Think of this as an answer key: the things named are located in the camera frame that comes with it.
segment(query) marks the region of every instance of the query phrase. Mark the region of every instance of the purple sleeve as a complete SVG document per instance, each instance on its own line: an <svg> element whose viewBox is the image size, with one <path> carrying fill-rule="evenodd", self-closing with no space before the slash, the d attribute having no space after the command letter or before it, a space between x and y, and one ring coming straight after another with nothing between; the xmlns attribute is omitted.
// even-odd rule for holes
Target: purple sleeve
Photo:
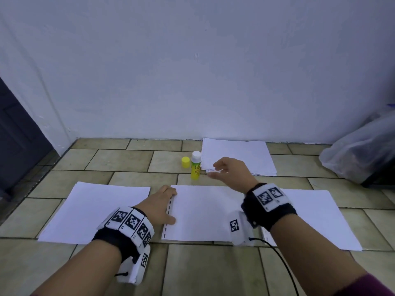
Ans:
<svg viewBox="0 0 395 296"><path fill-rule="evenodd" d="M355 283L338 291L334 296L395 296L386 286L371 274L358 278Z"/></svg>

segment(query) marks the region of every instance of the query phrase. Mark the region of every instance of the forearm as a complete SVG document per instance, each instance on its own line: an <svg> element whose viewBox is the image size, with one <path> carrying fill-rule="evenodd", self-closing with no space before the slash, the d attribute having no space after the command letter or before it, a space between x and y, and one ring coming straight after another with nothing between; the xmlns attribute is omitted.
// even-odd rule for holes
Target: forearm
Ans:
<svg viewBox="0 0 395 296"><path fill-rule="evenodd" d="M32 295L100 296L121 265L119 249L94 240L48 278Z"/></svg>
<svg viewBox="0 0 395 296"><path fill-rule="evenodd" d="M331 296L367 273L297 215L284 216L270 233L308 296Z"/></svg>

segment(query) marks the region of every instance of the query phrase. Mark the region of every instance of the person's left arm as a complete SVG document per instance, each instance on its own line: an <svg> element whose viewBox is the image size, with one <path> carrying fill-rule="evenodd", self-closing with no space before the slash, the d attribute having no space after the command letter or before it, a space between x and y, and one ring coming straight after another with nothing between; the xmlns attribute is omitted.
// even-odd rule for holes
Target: person's left arm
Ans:
<svg viewBox="0 0 395 296"><path fill-rule="evenodd" d="M174 224L166 207L176 190L163 186L135 208L145 213L152 225ZM39 286L32 296L100 296L109 286L121 265L118 247L95 239Z"/></svg>

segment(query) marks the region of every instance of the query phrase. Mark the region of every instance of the door panel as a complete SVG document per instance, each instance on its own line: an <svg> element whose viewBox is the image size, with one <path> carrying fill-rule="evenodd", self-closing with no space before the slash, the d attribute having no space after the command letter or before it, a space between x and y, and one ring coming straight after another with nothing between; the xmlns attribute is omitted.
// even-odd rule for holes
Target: door panel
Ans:
<svg viewBox="0 0 395 296"><path fill-rule="evenodd" d="M12 187L51 149L37 124L0 79L0 189Z"/></svg>

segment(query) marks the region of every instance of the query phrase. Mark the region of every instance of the yellow cap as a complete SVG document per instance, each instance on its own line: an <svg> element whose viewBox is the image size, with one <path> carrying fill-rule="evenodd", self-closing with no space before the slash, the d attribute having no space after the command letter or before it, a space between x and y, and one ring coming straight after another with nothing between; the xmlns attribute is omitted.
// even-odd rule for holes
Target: yellow cap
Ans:
<svg viewBox="0 0 395 296"><path fill-rule="evenodd" d="M188 157L183 157L181 159L181 165L183 166L183 168L188 168L191 166L191 160Z"/></svg>

